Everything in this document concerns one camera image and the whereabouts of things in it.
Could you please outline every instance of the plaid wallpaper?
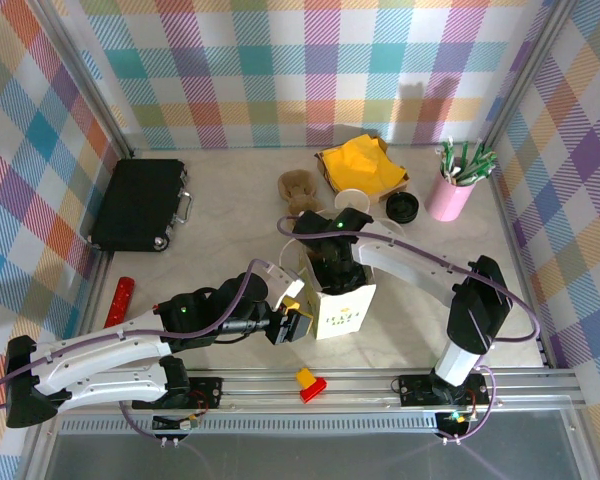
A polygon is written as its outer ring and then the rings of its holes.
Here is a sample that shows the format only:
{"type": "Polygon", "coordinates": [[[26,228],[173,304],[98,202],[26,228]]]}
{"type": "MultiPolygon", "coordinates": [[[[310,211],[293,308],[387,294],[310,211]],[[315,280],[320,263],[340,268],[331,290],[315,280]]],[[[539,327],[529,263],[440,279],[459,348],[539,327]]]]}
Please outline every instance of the plaid wallpaper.
{"type": "Polygon", "coordinates": [[[497,151],[544,328],[600,439],[600,0],[579,2],[497,151]]]}
{"type": "Polygon", "coordinates": [[[171,149],[475,138],[542,2],[54,4],[130,142],[171,149]]]}
{"type": "MultiPolygon", "coordinates": [[[[1,0],[0,377],[11,338],[73,333],[95,261],[81,229],[116,160],[25,1],[1,0]]],[[[13,477],[24,434],[0,412],[0,480],[13,477]]]]}

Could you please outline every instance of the pink cup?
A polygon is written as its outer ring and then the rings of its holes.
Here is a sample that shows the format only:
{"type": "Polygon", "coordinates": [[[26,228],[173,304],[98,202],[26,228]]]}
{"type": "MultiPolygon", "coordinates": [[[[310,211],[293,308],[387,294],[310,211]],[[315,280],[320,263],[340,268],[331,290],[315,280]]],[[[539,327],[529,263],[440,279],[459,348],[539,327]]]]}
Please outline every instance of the pink cup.
{"type": "Polygon", "coordinates": [[[475,187],[475,183],[466,187],[452,185],[444,179],[442,174],[438,174],[424,207],[436,220],[441,222],[455,220],[460,215],[464,204],[467,203],[473,187],[475,187]]]}

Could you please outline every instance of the yellow cloth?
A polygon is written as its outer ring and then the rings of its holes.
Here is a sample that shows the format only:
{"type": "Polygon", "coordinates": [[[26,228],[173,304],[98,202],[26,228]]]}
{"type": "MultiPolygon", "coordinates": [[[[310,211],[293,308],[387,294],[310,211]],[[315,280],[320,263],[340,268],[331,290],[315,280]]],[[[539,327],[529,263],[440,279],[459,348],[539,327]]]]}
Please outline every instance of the yellow cloth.
{"type": "Polygon", "coordinates": [[[382,139],[361,135],[324,150],[322,159],[337,190],[357,188],[373,195],[395,187],[406,172],[391,163],[386,151],[387,144],[382,139]]]}

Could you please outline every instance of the table surface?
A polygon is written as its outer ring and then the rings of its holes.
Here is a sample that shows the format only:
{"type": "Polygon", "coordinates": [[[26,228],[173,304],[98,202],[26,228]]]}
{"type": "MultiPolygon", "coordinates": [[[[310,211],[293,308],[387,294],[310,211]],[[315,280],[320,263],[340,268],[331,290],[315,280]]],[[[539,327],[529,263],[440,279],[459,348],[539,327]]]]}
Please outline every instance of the table surface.
{"type": "MultiPolygon", "coordinates": [[[[118,252],[114,255],[95,328],[104,325],[118,278],[135,279],[136,287],[127,319],[156,303],[201,287],[218,287],[246,269],[252,258],[277,262],[287,238],[276,231],[277,219],[287,213],[278,195],[277,179],[297,168],[314,172],[317,197],[333,206],[334,194],[320,178],[315,149],[232,149],[146,152],[143,158],[178,158],[189,172],[187,189],[194,195],[191,218],[176,225],[169,248],[161,253],[118,252]]],[[[488,255],[498,261],[508,287],[520,295],[496,200],[487,181],[474,189],[460,217],[449,223],[432,219],[423,207],[439,160],[433,148],[390,147],[393,162],[407,168],[408,191],[420,200],[418,217],[404,226],[410,241],[432,253],[450,253],[464,261],[488,255]]],[[[384,202],[370,213],[385,217],[384,202]]],[[[285,259],[294,264],[294,248],[285,259]]],[[[187,368],[238,367],[432,367],[447,341],[449,311],[428,293],[376,272],[377,290],[357,333],[316,340],[312,334],[283,345],[271,345],[262,334],[235,345],[213,345],[179,354],[187,368]]],[[[530,332],[526,314],[515,307],[500,335],[530,332]]],[[[542,365],[536,342],[499,344],[486,359],[496,367],[542,365]]]]}

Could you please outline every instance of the briefcase handle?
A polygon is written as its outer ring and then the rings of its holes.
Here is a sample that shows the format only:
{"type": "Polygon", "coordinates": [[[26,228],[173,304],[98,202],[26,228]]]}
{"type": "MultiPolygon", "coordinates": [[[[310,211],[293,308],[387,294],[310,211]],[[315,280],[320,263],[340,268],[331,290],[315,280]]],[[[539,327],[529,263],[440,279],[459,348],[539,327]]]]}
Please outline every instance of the briefcase handle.
{"type": "Polygon", "coordinates": [[[173,221],[178,223],[187,223],[189,221],[189,215],[191,214],[191,207],[193,206],[193,197],[189,192],[187,192],[184,188],[180,189],[179,197],[187,197],[187,209],[184,213],[184,218],[178,216],[178,213],[173,214],[173,221]]]}

